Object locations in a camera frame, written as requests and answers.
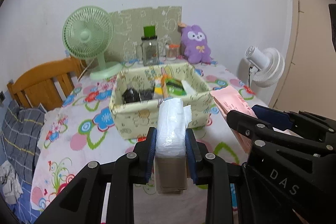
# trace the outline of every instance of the white plastic wrapped package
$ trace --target white plastic wrapped package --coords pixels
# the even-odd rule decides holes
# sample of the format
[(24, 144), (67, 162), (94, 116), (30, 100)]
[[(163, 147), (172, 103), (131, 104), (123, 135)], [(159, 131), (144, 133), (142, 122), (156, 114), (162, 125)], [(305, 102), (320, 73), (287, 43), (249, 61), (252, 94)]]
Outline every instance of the white plastic wrapped package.
[(185, 130), (191, 120), (191, 106), (183, 107), (180, 98), (166, 100), (160, 105), (156, 157), (185, 157)]

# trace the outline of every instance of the beige door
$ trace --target beige door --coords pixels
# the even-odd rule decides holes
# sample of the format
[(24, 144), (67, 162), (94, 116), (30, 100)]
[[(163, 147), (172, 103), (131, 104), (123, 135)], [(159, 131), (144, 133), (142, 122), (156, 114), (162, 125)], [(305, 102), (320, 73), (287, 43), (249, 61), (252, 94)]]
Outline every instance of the beige door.
[(336, 53), (330, 3), (336, 1), (299, 0), (293, 59), (274, 108), (308, 111), (336, 120)]

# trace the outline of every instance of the yellow bow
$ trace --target yellow bow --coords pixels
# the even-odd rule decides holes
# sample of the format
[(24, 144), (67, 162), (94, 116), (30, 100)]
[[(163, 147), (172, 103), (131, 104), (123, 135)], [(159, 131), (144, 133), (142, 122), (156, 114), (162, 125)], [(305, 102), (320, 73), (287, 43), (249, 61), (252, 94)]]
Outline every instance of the yellow bow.
[(196, 46), (196, 49), (199, 50), (199, 52), (204, 52), (205, 47), (204, 46)]

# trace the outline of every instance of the orange package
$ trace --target orange package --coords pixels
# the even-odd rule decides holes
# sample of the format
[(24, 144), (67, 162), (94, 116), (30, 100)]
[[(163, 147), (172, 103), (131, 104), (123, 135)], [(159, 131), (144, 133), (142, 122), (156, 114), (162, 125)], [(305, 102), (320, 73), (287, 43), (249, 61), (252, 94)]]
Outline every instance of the orange package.
[[(257, 118), (253, 110), (249, 107), (248, 103), (241, 97), (239, 92), (232, 86), (227, 86), (224, 89), (210, 91), (215, 103), (221, 112), (222, 116), (226, 120), (226, 115), (230, 110), (237, 110), (252, 117)], [(251, 150), (251, 140), (236, 130), (232, 130), (239, 144), (243, 148), (245, 153), (249, 153)]]

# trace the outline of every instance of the storage bin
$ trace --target storage bin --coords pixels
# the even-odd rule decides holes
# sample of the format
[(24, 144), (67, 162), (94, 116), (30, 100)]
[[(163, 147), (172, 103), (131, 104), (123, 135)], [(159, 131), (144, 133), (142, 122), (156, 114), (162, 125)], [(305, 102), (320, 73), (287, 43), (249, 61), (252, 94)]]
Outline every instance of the storage bin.
[(155, 78), (162, 73), (178, 80), (186, 80), (196, 91), (195, 95), (181, 97), (183, 105), (191, 105), (192, 121), (190, 128), (205, 126), (211, 105), (214, 104), (210, 95), (210, 88), (189, 63), (165, 64), (150, 67), (123, 69), (116, 79), (110, 110), (115, 126), (124, 139), (144, 137), (149, 127), (156, 127), (158, 122), (159, 106), (162, 99), (147, 100), (136, 103), (123, 103), (122, 94), (127, 85), (132, 84), (136, 90), (150, 89), (154, 86)]

